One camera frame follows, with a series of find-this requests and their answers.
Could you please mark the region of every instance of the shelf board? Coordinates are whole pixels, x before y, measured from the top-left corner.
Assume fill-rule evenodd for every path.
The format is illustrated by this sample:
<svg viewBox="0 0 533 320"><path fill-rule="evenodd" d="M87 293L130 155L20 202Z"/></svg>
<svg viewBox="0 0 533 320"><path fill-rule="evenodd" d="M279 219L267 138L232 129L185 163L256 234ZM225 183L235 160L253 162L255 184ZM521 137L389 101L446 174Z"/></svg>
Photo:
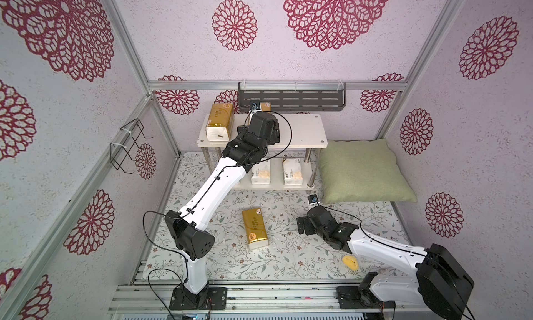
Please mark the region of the shelf board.
<svg viewBox="0 0 533 320"><path fill-rule="evenodd" d="M243 125L248 114L235 114L233 127L231 129L230 140L237 136L237 126ZM290 142L289 148L325 148L328 146L326 139L326 132L322 124L322 118L318 114L283 114L293 130L293 140ZM282 117L276 115L279 124L280 142L274 145L269 145L269 150L283 149L287 146L290 139L290 129ZM208 141L205 131L207 119L209 114L205 116L200 135L196 144L200 148L224 148L227 141Z"/></svg>
<svg viewBox="0 0 533 320"><path fill-rule="evenodd" d="M312 190L313 187L308 187L307 183L313 173L311 162L305 163L303 158L300 158L302 166L302 185L285 185L283 180L283 158L270 159L270 183L268 185L261 185L252 183L252 171L244 176L240 183L233 187L234 190Z"/></svg>

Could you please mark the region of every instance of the yellow tissue pack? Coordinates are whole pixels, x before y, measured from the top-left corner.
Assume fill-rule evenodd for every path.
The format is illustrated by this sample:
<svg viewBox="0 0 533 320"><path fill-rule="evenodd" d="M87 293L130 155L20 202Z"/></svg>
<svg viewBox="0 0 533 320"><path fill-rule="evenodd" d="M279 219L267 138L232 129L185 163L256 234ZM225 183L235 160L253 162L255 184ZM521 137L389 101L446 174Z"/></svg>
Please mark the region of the yellow tissue pack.
<svg viewBox="0 0 533 320"><path fill-rule="evenodd" d="M232 103L214 103L207 119L207 140L230 141L233 119Z"/></svg>
<svg viewBox="0 0 533 320"><path fill-rule="evenodd" d="M259 247L268 246L267 229L263 222L260 208L243 210L244 229L248 248L255 250Z"/></svg>

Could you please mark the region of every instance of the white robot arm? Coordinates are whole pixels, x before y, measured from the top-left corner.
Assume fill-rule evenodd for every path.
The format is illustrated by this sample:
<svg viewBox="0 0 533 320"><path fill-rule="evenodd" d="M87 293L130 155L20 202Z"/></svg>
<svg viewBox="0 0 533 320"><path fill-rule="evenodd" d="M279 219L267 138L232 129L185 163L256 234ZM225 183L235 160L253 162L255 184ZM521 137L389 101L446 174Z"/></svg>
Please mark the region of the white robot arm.
<svg viewBox="0 0 533 320"><path fill-rule="evenodd" d="M205 229L231 188L261 161L267 146L279 142L276 118L255 112L249 126L238 128L239 135L222 153L217 167L197 194L179 211L169 211L165 222L185 258L185 281L174 289L173 303L185 309L200 309L208 300L206 255L215 238ZM368 273L359 284L357 296L367 307L386 301L426 304L448 320L460 320L473 289L473 281L451 254L442 246L430 249L397 243L373 235L361 226L337 221L320 205L316 195L309 196L310 210L298 218L298 230L318 234L336 250L369 257L403 271L408 276L385 276Z"/></svg>
<svg viewBox="0 0 533 320"><path fill-rule="evenodd" d="M368 273L353 296L363 305L387 301L426 304L444 319L462 318L474 282L448 250L436 244L429 249L401 244L369 233L361 225L337 223L316 195L308 199L307 216L297 219L300 233L316 233L336 250L376 259L408 275Z"/></svg>
<svg viewBox="0 0 533 320"><path fill-rule="evenodd" d="M185 259L184 304L205 305L207 298L206 255L215 238L205 231L215 210L231 188L278 143L279 124L273 114L251 103L250 125L237 127L237 137L226 145L217 167L197 194L180 210L169 210L165 222L178 252Z"/></svg>

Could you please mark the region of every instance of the green pillow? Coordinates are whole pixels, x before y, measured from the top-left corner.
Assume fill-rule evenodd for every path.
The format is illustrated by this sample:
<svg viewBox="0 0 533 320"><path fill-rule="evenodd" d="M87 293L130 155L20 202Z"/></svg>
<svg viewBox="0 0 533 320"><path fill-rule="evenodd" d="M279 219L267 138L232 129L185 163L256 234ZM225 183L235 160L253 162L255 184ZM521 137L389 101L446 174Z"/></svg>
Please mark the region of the green pillow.
<svg viewBox="0 0 533 320"><path fill-rule="evenodd" d="M396 156L384 139L328 141L319 159L324 186L323 203L409 201L416 202Z"/></svg>

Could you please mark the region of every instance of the tissue box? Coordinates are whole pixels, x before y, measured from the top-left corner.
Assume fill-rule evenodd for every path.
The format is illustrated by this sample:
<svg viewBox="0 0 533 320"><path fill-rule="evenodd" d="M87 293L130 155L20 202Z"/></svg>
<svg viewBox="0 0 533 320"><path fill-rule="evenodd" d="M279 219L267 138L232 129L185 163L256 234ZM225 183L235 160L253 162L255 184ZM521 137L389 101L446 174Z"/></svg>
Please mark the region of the tissue box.
<svg viewBox="0 0 533 320"><path fill-rule="evenodd" d="M300 158L283 159L283 179L285 185L303 185Z"/></svg>
<svg viewBox="0 0 533 320"><path fill-rule="evenodd" d="M216 103L211 107L207 120L206 133L208 141L230 141L233 126L233 104Z"/></svg>
<svg viewBox="0 0 533 320"><path fill-rule="evenodd" d="M252 166L252 183L268 185L270 183L270 161Z"/></svg>
<svg viewBox="0 0 533 320"><path fill-rule="evenodd" d="M250 250L268 246L267 229L263 222L261 209L243 210L244 229Z"/></svg>
<svg viewBox="0 0 533 320"><path fill-rule="evenodd" d="M272 110L272 107L270 106L270 103L260 103L261 105L261 110L263 112L266 112L268 110Z"/></svg>

